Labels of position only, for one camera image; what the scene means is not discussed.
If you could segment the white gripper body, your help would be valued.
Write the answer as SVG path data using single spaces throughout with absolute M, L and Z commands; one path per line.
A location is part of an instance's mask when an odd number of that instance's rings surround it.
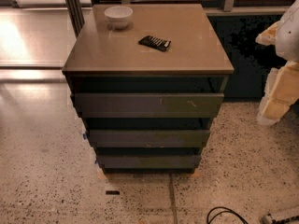
M 299 99 L 299 63 L 286 62 L 279 69 L 272 68 L 266 80 L 264 97 L 267 105 L 293 105 Z

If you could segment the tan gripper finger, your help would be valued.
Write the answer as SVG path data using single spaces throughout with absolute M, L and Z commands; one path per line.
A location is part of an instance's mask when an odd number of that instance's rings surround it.
M 278 29 L 279 22 L 276 21 L 272 25 L 270 25 L 267 29 L 257 35 L 255 41 L 258 44 L 270 46 L 276 44 L 276 35 Z
M 289 107 L 264 96 L 259 104 L 256 120 L 260 125 L 272 126 L 289 111 Z

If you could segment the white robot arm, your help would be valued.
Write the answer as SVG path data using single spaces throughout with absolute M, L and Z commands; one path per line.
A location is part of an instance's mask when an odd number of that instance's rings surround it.
M 270 70 L 256 117 L 260 125 L 272 126 L 299 100 L 299 0 L 279 21 L 258 34 L 256 42 L 274 45 L 276 55 L 287 61 L 281 68 Z

